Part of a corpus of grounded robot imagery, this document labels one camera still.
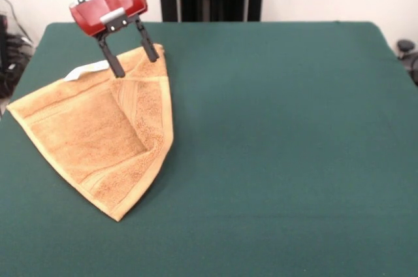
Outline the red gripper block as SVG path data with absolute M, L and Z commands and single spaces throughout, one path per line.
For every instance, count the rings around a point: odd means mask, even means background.
M 75 0 L 69 9 L 79 28 L 85 34 L 94 36 L 104 31 L 108 22 L 120 16 L 131 17 L 146 12 L 148 4 L 146 0 Z M 159 54 L 140 17 L 136 17 L 135 25 L 142 37 L 141 44 L 148 59 L 152 63 L 156 62 L 159 59 Z M 98 34 L 97 42 L 114 76 L 123 78 L 125 71 L 117 57 L 110 51 L 106 35 L 104 33 Z

